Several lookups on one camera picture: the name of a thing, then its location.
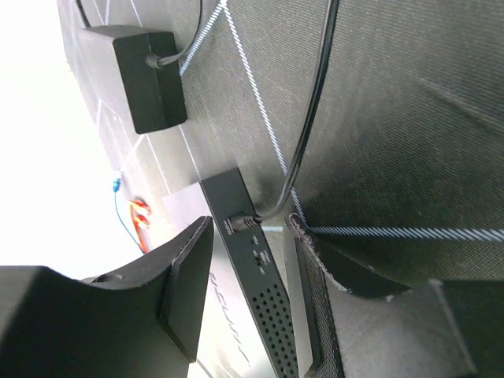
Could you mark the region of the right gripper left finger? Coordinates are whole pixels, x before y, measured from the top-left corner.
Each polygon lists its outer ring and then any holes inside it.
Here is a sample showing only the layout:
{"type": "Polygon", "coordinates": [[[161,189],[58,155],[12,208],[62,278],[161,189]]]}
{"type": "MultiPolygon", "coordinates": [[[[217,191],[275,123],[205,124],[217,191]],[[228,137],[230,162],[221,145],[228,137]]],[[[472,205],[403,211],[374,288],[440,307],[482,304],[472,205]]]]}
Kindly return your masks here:
{"type": "Polygon", "coordinates": [[[213,220],[200,217],[90,280],[2,267],[2,376],[185,377],[197,357],[213,235],[213,220]]]}

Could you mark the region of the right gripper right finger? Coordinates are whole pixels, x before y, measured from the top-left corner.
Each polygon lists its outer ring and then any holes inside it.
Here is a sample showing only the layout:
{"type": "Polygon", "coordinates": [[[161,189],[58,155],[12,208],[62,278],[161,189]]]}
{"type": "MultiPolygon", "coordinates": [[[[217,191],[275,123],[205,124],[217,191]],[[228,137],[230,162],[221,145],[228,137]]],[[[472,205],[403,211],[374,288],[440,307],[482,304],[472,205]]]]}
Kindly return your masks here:
{"type": "Polygon", "coordinates": [[[283,229],[302,377],[500,377],[503,284],[388,280],[324,242],[295,215],[283,229]]]}

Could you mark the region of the black network switch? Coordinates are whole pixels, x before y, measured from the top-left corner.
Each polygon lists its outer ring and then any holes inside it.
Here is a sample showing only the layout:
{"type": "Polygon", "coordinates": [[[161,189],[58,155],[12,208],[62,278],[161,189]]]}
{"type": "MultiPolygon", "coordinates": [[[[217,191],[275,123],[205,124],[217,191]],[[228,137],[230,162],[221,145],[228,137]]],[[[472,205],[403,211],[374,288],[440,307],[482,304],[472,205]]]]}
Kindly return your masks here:
{"type": "Polygon", "coordinates": [[[176,230],[197,218],[213,222],[201,358],[227,376],[314,377],[321,363],[303,303],[292,306],[261,227],[235,232],[229,218],[254,206],[238,169],[163,199],[176,230]]]}

